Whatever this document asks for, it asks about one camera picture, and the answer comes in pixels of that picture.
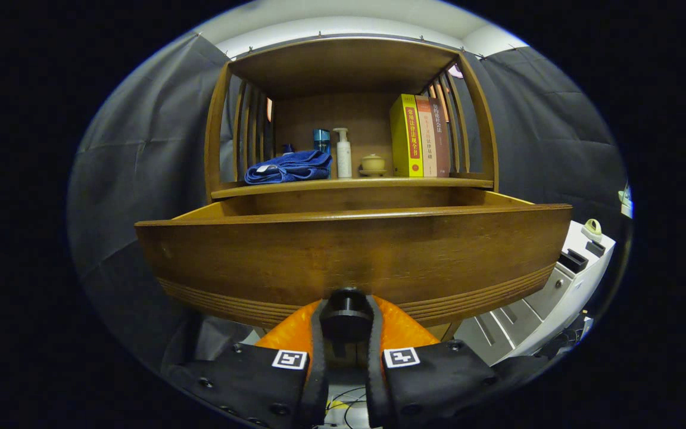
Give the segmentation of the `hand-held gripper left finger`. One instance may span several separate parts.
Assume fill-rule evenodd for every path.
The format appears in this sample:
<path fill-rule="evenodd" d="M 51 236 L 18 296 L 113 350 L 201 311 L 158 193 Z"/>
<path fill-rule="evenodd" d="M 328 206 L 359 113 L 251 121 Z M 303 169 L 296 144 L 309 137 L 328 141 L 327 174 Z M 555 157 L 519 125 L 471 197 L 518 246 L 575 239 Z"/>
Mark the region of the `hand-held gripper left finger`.
<path fill-rule="evenodd" d="M 228 342 L 214 358 L 174 365 L 169 375 L 177 387 L 249 424 L 321 425 L 329 394 L 320 321 L 327 303 L 301 307 L 254 345 Z"/>

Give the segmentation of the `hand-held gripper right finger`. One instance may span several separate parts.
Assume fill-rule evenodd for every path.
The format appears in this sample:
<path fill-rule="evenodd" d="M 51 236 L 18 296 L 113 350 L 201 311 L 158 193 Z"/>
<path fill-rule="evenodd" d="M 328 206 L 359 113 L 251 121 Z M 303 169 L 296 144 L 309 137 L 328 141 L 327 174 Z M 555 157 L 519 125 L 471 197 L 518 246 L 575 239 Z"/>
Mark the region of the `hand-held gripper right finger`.
<path fill-rule="evenodd" d="M 373 313 L 367 353 L 369 424 L 381 428 L 456 428 L 484 402 L 539 375 L 546 356 L 486 364 L 463 340 L 419 345 L 430 335 L 397 305 L 367 296 Z"/>

